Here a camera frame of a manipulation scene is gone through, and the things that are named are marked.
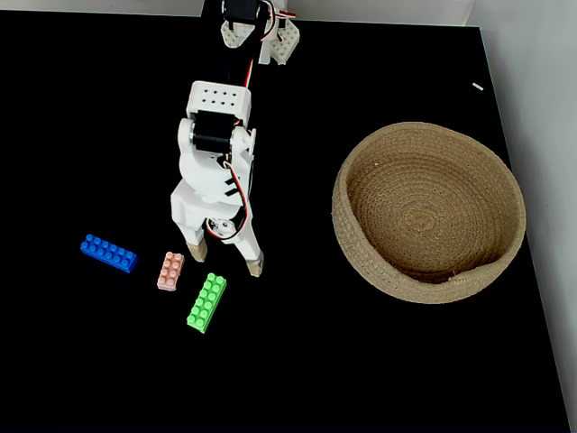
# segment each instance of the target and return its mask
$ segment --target white bracket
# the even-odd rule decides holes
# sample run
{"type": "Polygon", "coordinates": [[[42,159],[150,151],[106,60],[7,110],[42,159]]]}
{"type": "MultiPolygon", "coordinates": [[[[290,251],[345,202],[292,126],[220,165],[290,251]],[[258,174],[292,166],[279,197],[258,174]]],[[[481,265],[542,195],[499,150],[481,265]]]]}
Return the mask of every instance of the white bracket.
{"type": "Polygon", "coordinates": [[[192,118],[192,115],[200,110],[234,115],[244,124],[248,124],[251,114],[251,91],[241,86],[195,81],[188,98],[188,118],[192,118]]]}

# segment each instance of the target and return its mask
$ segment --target small white object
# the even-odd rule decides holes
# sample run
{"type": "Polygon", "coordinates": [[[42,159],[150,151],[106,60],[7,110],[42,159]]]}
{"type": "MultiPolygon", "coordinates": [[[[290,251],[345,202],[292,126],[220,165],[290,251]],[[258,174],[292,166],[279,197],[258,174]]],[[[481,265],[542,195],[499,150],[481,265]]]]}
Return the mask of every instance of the small white object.
{"type": "Polygon", "coordinates": [[[188,98],[188,118],[192,118],[192,114],[198,113],[199,110],[234,115],[244,124],[248,124],[251,113],[251,91],[241,86],[195,81],[188,98]]]}
{"type": "Polygon", "coordinates": [[[279,65],[286,65],[292,52],[297,47],[300,40],[300,32],[295,24],[289,18],[285,18],[286,25],[284,29],[279,29],[279,41],[275,35],[275,40],[271,44],[270,56],[277,61],[279,65]]]}
{"type": "Polygon", "coordinates": [[[220,27],[220,33],[223,35],[224,45],[228,48],[238,48],[243,45],[246,38],[254,30],[253,25],[249,24],[235,24],[234,32],[228,26],[228,21],[224,21],[220,27]]]}

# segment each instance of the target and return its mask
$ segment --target white wall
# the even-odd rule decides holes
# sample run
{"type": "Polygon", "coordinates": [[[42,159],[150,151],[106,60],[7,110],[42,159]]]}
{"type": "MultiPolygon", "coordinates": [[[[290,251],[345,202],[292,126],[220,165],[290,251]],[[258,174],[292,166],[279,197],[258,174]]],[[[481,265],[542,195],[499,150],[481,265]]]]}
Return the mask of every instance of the white wall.
{"type": "MultiPolygon", "coordinates": [[[[302,20],[463,25],[474,0],[288,0],[302,20]]],[[[0,9],[199,16],[203,0],[0,0],[0,9]]]]}
{"type": "Polygon", "coordinates": [[[577,431],[577,0],[476,0],[468,24],[481,27],[577,431]]]}

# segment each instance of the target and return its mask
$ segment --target lego brick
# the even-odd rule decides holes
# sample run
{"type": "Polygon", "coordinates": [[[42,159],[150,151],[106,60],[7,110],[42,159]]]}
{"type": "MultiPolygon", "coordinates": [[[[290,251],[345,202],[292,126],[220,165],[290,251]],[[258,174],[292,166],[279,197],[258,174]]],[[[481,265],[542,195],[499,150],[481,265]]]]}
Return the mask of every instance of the lego brick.
{"type": "Polygon", "coordinates": [[[87,235],[80,245],[80,251],[125,272],[130,272],[138,260],[135,253],[92,235],[87,235]]]}
{"type": "Polygon", "coordinates": [[[188,315],[187,324],[204,334],[215,313],[216,306],[223,296],[224,289],[226,289],[226,280],[209,273],[202,290],[198,293],[195,305],[188,315]]]}
{"type": "Polygon", "coordinates": [[[184,255],[166,253],[164,263],[160,271],[159,280],[156,286],[161,290],[174,291],[177,289],[177,280],[179,279],[182,265],[184,264],[184,255]]]}

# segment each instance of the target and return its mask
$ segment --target robotic arm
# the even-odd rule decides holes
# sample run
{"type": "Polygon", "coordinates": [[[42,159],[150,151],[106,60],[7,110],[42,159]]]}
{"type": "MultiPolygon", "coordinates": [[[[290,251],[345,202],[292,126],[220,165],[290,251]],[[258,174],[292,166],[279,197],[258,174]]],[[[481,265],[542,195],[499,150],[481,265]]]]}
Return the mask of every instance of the robotic arm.
{"type": "Polygon", "coordinates": [[[206,0],[202,19],[208,32],[220,30],[224,48],[211,58],[217,69],[206,75],[220,82],[192,85],[187,118],[179,126],[182,181],[170,196],[172,219],[198,262],[206,258],[206,228],[224,244],[235,244],[255,277],[264,259],[249,200],[256,139],[256,129],[248,129],[250,87],[256,59],[285,64],[298,43],[286,1],[206,0]]]}

